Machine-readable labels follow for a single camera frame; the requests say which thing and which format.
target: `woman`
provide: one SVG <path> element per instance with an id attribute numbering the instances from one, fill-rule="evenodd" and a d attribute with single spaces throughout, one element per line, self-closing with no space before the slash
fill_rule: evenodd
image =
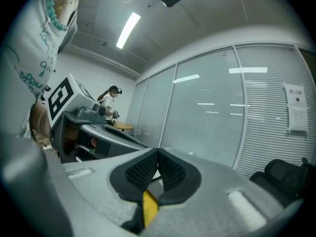
<path id="1" fill-rule="evenodd" d="M 57 55 L 77 31 L 78 2 L 29 0 L 12 23 L 0 49 L 0 91 L 11 105 L 9 111 L 0 107 L 0 133 L 31 138 L 31 127 L 49 138 L 47 110 L 37 99 L 55 69 Z M 20 105 L 13 99 L 13 88 L 24 93 Z M 65 131 L 65 138 L 77 137 L 77 130 Z"/>
<path id="2" fill-rule="evenodd" d="M 111 116 L 113 116 L 114 119 L 117 118 L 117 115 L 111 112 L 111 108 L 114 102 L 114 98 L 118 97 L 118 94 L 122 94 L 122 91 L 113 85 L 108 90 L 106 90 L 102 95 L 100 95 L 97 99 L 97 101 L 100 104 L 105 106 L 106 119 L 111 119 Z"/>

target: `window blinds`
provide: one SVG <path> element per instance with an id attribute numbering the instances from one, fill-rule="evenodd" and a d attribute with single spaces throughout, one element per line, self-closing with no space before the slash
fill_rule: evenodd
<path id="1" fill-rule="evenodd" d="M 244 97 L 232 48 L 178 64 L 161 148 L 233 166 L 242 134 Z"/>
<path id="2" fill-rule="evenodd" d="M 175 67 L 149 78 L 135 131 L 135 138 L 157 148 L 169 103 Z"/>
<path id="3" fill-rule="evenodd" d="M 296 165 L 311 161 L 315 152 L 315 93 L 307 68 L 294 47 L 249 44 L 236 46 L 243 67 L 268 67 L 266 73 L 245 73 L 248 117 L 237 171 L 250 177 L 273 159 Z M 309 132 L 288 133 L 284 82 L 304 86 Z"/>
<path id="4" fill-rule="evenodd" d="M 148 79 L 136 85 L 133 96 L 132 96 L 132 100 L 130 103 L 130 107 L 128 109 L 126 122 L 132 125 L 133 127 L 135 127 L 137 123 L 138 114 L 139 114 L 142 101 L 144 98 L 147 81 Z M 135 129 L 127 131 L 127 132 L 130 134 L 134 134 L 134 130 Z"/>

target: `round table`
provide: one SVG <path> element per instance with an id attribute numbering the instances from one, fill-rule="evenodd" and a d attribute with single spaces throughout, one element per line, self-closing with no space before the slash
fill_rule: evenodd
<path id="1" fill-rule="evenodd" d="M 115 120 L 115 123 L 114 123 L 114 128 L 116 129 L 120 129 L 122 131 L 124 130 L 131 130 L 133 129 L 134 127 L 130 124 L 127 124 L 127 123 L 124 123 L 124 122 L 120 122 L 118 120 Z"/>

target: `notice on glass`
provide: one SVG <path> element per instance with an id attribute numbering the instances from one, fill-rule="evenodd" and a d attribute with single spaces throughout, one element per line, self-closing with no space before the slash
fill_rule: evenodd
<path id="1" fill-rule="evenodd" d="M 308 132 L 308 107 L 302 85 L 284 83 L 287 106 L 289 131 Z"/>

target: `ceiling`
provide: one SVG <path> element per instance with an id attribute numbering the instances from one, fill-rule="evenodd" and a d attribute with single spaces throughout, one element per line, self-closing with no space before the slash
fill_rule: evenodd
<path id="1" fill-rule="evenodd" d="M 290 17 L 283 9 L 280 0 L 182 0 L 172 8 L 160 0 L 80 0 L 72 44 L 142 74 L 158 59 L 214 32 Z M 119 49 L 117 41 L 132 12 L 141 19 Z"/>

